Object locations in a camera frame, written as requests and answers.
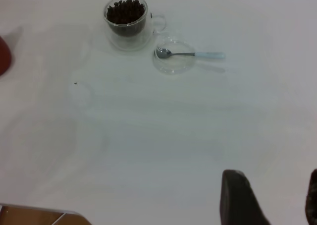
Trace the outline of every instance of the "white table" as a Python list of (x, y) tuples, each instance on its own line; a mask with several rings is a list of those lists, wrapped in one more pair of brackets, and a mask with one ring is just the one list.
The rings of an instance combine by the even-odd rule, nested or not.
[(240, 169), (272, 224), (306, 224), (317, 167), (316, 0), (146, 0), (197, 50), (167, 76), (111, 47), (108, 0), (0, 0), (0, 203), (93, 225), (219, 225)]

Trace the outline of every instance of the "glass saucer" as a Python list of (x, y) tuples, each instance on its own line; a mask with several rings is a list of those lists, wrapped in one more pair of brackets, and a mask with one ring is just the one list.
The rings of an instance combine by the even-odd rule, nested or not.
[[(194, 53), (195, 49), (184, 40), (176, 37), (167, 37), (163, 39), (156, 48), (166, 48), (172, 53)], [(193, 56), (171, 56), (167, 59), (158, 58), (154, 50), (154, 66), (165, 74), (179, 74), (193, 67), (195, 57)]]

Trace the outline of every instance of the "double-walled glass cup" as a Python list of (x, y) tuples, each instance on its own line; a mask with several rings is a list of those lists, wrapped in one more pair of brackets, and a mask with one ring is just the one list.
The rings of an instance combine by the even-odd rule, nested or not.
[(108, 20), (107, 9), (109, 6), (114, 6), (114, 3), (120, 0), (109, 1), (104, 8), (104, 20), (106, 21), (106, 36), (110, 42), (118, 49), (123, 51), (134, 51), (144, 47), (154, 33), (159, 31), (154, 28), (154, 18), (164, 20), (162, 31), (166, 26), (166, 21), (163, 15), (153, 15), (144, 0), (138, 0), (143, 4), (145, 12), (136, 21), (127, 24), (116, 24)]

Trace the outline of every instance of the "spoon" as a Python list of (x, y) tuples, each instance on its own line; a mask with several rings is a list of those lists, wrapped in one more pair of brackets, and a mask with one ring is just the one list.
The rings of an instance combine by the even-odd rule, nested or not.
[(170, 50), (166, 48), (157, 48), (156, 54), (158, 58), (166, 59), (171, 56), (196, 56), (196, 57), (204, 57), (209, 59), (225, 59), (226, 55), (225, 53), (172, 53)]

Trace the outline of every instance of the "red object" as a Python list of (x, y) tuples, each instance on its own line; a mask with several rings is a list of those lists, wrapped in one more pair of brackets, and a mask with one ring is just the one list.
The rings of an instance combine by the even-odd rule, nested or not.
[(10, 67), (12, 55), (8, 45), (0, 37), (0, 75), (4, 74)]

